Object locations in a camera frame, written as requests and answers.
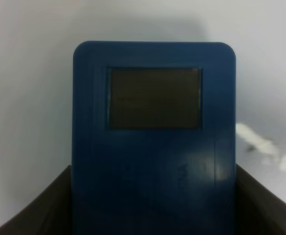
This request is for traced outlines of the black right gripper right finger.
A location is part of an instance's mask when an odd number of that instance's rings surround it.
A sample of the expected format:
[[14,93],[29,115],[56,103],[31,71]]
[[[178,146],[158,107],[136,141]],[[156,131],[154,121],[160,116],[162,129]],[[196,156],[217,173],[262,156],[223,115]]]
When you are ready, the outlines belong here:
[[286,203],[236,168],[235,234],[286,235]]

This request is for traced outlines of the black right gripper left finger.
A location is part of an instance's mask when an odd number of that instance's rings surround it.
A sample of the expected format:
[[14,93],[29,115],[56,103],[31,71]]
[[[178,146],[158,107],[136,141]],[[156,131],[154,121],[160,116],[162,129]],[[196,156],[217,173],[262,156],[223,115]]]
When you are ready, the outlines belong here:
[[71,166],[34,201],[0,226],[0,235],[71,235]]

